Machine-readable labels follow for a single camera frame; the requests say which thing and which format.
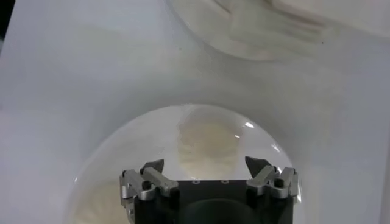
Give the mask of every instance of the metal bracket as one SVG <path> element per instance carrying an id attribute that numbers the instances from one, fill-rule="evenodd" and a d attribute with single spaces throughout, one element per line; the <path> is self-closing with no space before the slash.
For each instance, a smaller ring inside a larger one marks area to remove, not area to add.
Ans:
<path id="1" fill-rule="evenodd" d="M 295 169 L 286 167 L 279 177 L 270 183 L 271 196 L 274 198 L 287 198 L 298 195 L 298 173 Z"/>
<path id="2" fill-rule="evenodd" d="M 275 176 L 274 167 L 267 165 L 253 179 L 247 180 L 246 185 L 249 189 L 256 191 L 256 196 L 261 196 L 265 193 L 266 187 Z"/>
<path id="3" fill-rule="evenodd" d="M 172 193 L 178 191 L 179 183 L 164 177 L 159 171 L 153 167 L 147 167 L 143 170 L 142 177 L 150 181 L 160 189 L 161 195 L 170 197 Z"/>

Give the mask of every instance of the screw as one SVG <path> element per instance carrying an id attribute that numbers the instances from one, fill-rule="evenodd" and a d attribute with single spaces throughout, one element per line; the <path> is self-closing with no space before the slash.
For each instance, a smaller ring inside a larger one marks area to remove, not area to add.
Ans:
<path id="1" fill-rule="evenodd" d="M 274 186 L 277 188 L 283 188 L 285 186 L 285 181 L 283 179 L 276 178 L 274 180 Z"/>
<path id="2" fill-rule="evenodd" d="M 144 181 L 142 183 L 142 190 L 150 190 L 152 188 L 152 183 L 150 181 Z"/>

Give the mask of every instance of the white table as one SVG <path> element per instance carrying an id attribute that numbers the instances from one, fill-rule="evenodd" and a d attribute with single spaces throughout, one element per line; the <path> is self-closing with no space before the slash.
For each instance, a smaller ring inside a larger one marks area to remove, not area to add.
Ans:
<path id="1" fill-rule="evenodd" d="M 0 223 L 60 223 L 107 136 L 190 102 L 278 140 L 301 173 L 307 223 L 378 223 L 390 201 L 389 71 L 390 44 L 361 33 L 315 58 L 256 63 L 203 44 L 164 1 L 19 0 L 0 57 Z"/>

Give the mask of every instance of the white surface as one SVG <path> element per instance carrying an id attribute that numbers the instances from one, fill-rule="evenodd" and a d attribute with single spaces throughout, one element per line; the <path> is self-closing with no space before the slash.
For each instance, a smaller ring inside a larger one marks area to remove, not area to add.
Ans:
<path id="1" fill-rule="evenodd" d="M 74 223 L 75 209 L 80 207 L 80 203 L 84 201 L 86 195 L 89 197 L 88 195 L 93 189 L 99 189 L 100 186 L 107 183 L 118 182 L 118 177 L 123 170 L 138 170 L 145 162 L 164 159 L 163 174 L 166 177 L 173 180 L 193 180 L 194 178 L 188 175 L 185 167 L 179 162 L 180 149 L 178 149 L 178 140 L 182 133 L 179 130 L 179 125 L 188 121 L 190 113 L 197 116 L 197 118 L 192 117 L 192 119 L 199 120 L 202 120 L 206 113 L 218 114 L 218 118 L 224 117 L 224 120 L 221 121 L 214 117 L 209 120 L 210 124 L 235 123 L 241 129 L 241 137 L 235 158 L 237 164 L 225 176 L 226 179 L 243 180 L 251 178 L 245 164 L 245 156 L 264 158 L 281 169 L 292 167 L 284 151 L 281 148 L 275 148 L 277 143 L 263 129 L 239 114 L 207 105 L 181 105 L 161 108 L 148 112 L 125 124 L 93 153 L 77 176 L 77 181 L 69 198 L 65 223 Z M 246 126 L 245 124 L 248 122 L 253 126 Z M 214 168 L 207 171 L 214 174 L 214 176 L 207 176 L 207 179 L 215 180 L 219 178 L 219 168 Z M 295 223 L 304 224 L 303 204 L 298 202 L 294 209 Z"/>
<path id="2" fill-rule="evenodd" d="M 302 174 L 307 223 L 378 223 L 389 54 L 343 30 L 316 58 L 255 63 L 201 43 L 163 1 L 17 1 L 0 56 L 0 223 L 60 223 L 105 138 L 191 102 L 274 136 Z"/>
<path id="3" fill-rule="evenodd" d="M 387 0 L 273 0 L 283 11 L 313 15 L 390 38 L 390 1 Z"/>

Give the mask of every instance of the beige object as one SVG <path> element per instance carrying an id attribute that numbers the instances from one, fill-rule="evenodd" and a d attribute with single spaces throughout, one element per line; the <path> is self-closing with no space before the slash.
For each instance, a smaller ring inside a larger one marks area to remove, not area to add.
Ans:
<path id="1" fill-rule="evenodd" d="M 236 167 L 241 130 L 234 117 L 202 108 L 179 126 L 179 163 L 195 179 L 228 178 Z"/>
<path id="2" fill-rule="evenodd" d="M 119 195 L 117 182 L 92 189 L 78 204 L 74 224 L 129 224 Z"/>

